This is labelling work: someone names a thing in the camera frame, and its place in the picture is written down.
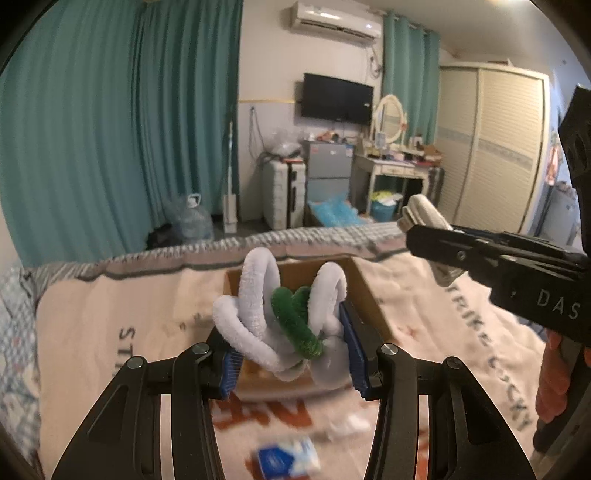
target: floor mop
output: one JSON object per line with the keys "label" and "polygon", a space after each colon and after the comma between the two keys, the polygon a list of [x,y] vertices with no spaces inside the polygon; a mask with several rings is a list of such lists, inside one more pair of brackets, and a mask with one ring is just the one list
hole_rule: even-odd
{"label": "floor mop", "polygon": [[232,147],[233,122],[230,122],[228,135],[228,194],[223,198],[223,231],[225,234],[236,234],[238,219],[236,217],[236,195],[232,194]]}

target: desk drawer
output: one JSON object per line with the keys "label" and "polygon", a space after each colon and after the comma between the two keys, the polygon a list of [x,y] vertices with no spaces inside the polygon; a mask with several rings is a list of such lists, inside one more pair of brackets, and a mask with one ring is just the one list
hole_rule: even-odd
{"label": "desk drawer", "polygon": [[396,176],[396,175],[404,175],[408,172],[405,167],[400,167],[398,165],[382,165],[381,173],[382,173],[382,175]]}

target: fuzzy wire toy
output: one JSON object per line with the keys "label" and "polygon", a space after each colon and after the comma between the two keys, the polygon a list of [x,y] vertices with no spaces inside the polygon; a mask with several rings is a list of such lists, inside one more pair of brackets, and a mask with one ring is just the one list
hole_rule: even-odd
{"label": "fuzzy wire toy", "polygon": [[296,293],[279,287],[273,291],[271,306],[285,336],[295,351],[308,360],[322,355],[323,345],[308,327],[308,300],[310,287],[300,287]]}

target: wardrobe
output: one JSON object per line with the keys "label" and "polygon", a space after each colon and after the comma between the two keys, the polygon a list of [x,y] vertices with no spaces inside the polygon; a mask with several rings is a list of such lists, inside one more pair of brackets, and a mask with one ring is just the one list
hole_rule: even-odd
{"label": "wardrobe", "polygon": [[548,150],[548,76],[489,63],[440,69],[439,210],[454,225],[527,233]]}

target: blue gripper pad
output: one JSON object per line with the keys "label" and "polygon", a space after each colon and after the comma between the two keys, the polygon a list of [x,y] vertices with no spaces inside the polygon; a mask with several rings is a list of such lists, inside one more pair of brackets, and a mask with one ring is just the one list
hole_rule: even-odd
{"label": "blue gripper pad", "polygon": [[230,393],[236,388],[243,360],[244,355],[233,348],[225,353],[222,365],[222,380],[220,382],[222,398],[228,398]]}
{"label": "blue gripper pad", "polygon": [[345,302],[341,302],[339,305],[339,317],[343,324],[345,342],[349,348],[349,372],[355,390],[361,394],[362,398],[367,400],[369,393],[369,376],[367,373],[368,360],[361,347],[361,342],[357,338],[357,334],[353,329],[353,325],[351,325],[351,319],[349,318],[344,303]]}

